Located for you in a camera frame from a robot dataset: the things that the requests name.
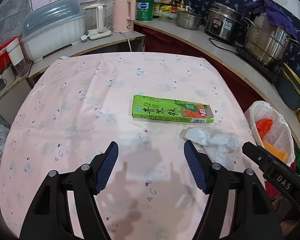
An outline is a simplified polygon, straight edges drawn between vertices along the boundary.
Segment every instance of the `pink tablecloth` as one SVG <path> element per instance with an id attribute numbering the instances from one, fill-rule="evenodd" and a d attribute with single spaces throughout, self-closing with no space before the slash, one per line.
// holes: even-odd
<path id="1" fill-rule="evenodd" d="M 134 119 L 135 94 L 209 104 L 215 121 Z M 2 215 L 19 236 L 32 198 L 50 170 L 74 171 L 116 141 L 117 163 L 106 189 L 96 197 L 111 238 L 192 239 L 208 199 L 197 188 L 183 153 L 181 131 L 194 126 L 211 134 L 235 134 L 241 145 L 254 143 L 237 101 L 203 58 L 129 52 L 57 60 L 11 127 L 0 169 Z M 253 168 L 262 178 L 241 147 L 228 156 L 227 168 Z M 69 209 L 74 231 L 82 237 L 71 197 Z M 229 231 L 231 212 L 223 235 Z"/>

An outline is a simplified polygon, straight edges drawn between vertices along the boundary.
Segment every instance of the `silver screw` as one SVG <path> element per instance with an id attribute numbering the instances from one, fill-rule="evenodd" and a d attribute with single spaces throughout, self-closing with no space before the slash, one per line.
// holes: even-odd
<path id="1" fill-rule="evenodd" d="M 89 164 L 84 164 L 81 166 L 81 170 L 83 170 L 83 171 L 87 171 L 89 168 L 90 168 Z"/>
<path id="2" fill-rule="evenodd" d="M 254 174 L 254 171 L 253 171 L 252 169 L 247 169 L 247 170 L 246 170 L 246 173 L 247 173 L 248 175 L 253 175 L 253 174 Z"/>
<path id="3" fill-rule="evenodd" d="M 213 163 L 212 164 L 212 168 L 215 170 L 220 170 L 221 169 L 221 165 L 219 163 Z"/>
<path id="4" fill-rule="evenodd" d="M 49 171 L 49 176 L 54 177 L 57 174 L 56 171 Z"/>

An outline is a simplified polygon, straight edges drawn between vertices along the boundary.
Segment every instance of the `purple towel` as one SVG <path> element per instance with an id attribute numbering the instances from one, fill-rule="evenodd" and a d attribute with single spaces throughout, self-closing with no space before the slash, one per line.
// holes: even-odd
<path id="1" fill-rule="evenodd" d="M 287 33 L 291 34 L 295 39 L 297 39 L 297 32 L 288 16 L 286 16 L 278 6 L 269 2 L 268 0 L 259 0 L 257 2 L 246 3 L 244 5 L 242 19 L 243 17 L 247 17 L 249 12 L 253 14 L 260 12 L 267 13 L 269 24 L 282 27 Z"/>

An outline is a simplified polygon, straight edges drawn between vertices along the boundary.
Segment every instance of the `blue transparent lid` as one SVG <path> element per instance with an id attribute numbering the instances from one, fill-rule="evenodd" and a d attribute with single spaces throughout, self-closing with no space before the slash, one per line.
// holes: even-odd
<path id="1" fill-rule="evenodd" d="M 58 0 L 31 13 L 22 21 L 23 42 L 63 22 L 84 16 L 79 0 Z"/>

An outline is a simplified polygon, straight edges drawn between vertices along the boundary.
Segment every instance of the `barcode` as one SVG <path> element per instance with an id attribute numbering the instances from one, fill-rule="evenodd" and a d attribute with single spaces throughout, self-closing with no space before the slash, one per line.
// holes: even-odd
<path id="1" fill-rule="evenodd" d="M 194 119 L 194 118 L 192 118 L 191 122 L 205 123 L 206 120 L 205 119 Z"/>

